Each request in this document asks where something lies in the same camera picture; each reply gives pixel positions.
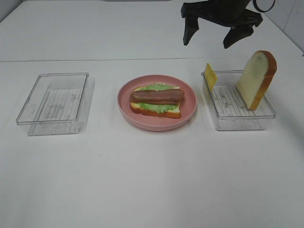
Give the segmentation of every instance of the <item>bread slice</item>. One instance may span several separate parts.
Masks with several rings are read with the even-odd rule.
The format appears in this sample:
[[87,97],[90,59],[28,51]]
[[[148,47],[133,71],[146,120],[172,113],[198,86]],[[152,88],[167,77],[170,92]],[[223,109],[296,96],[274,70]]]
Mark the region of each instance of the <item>bread slice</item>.
[[256,110],[276,72],[276,59],[269,51],[257,51],[247,62],[236,87],[247,109]]
[[[140,90],[141,88],[143,88],[143,86],[134,89],[134,91]],[[130,102],[130,108],[134,113],[137,113],[137,114],[143,114],[143,115],[149,115],[149,116],[164,116],[164,117],[168,117],[168,118],[180,118],[180,116],[181,116],[180,104],[181,104],[181,102],[178,103],[178,105],[175,109],[169,110],[164,113],[157,113],[154,111],[143,109],[140,107],[140,105],[138,103],[133,103],[133,102]]]

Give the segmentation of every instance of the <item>white tabletop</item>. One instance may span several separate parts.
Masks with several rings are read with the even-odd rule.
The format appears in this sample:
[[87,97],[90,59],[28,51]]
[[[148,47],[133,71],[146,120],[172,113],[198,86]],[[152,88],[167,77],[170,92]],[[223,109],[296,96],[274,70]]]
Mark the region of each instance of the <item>white tabletop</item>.
[[26,1],[0,23],[0,61],[303,54],[265,15],[252,36],[228,49],[222,42],[230,28],[199,19],[184,46],[183,2]]
[[[264,131],[219,132],[200,72],[242,69],[244,58],[0,63],[0,227],[302,228],[304,64],[278,57],[267,92],[277,118]],[[15,119],[41,73],[89,72],[88,126],[27,136]],[[129,80],[175,76],[198,108],[180,128],[127,123],[116,95]]]

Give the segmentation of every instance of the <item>cheese slice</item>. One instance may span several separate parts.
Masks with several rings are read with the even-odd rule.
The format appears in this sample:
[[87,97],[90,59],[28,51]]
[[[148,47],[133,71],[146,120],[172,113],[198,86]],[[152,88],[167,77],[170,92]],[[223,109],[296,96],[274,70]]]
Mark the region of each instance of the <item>cheese slice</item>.
[[218,77],[212,70],[211,65],[209,63],[206,64],[204,75],[205,75],[205,79],[206,79],[208,88],[211,91],[213,89],[213,86],[218,81]]

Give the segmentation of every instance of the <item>clear plastic container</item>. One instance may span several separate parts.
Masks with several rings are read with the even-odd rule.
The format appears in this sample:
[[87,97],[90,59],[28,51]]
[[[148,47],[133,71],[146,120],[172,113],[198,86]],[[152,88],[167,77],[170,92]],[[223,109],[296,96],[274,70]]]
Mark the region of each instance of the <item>clear plastic container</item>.
[[17,125],[28,135],[78,133],[86,126],[94,85],[88,73],[38,76]]
[[209,111],[219,131],[229,130],[264,130],[276,113],[264,96],[258,108],[248,110],[235,84],[242,76],[242,70],[215,71],[218,81],[209,90],[204,72],[203,93],[209,107]]

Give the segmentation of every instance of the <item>sausage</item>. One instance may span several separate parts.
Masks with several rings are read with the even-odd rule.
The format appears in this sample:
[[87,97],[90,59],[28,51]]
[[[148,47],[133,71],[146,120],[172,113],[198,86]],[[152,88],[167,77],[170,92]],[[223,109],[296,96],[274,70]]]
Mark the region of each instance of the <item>sausage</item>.
[[[139,103],[141,101],[135,101],[133,100],[131,97],[130,97],[130,102],[132,103]],[[145,101],[145,103],[148,103],[148,104],[152,104],[152,105],[178,105],[179,101]]]
[[166,90],[137,90],[133,91],[131,98],[136,102],[146,101],[180,101],[184,97],[181,89]]

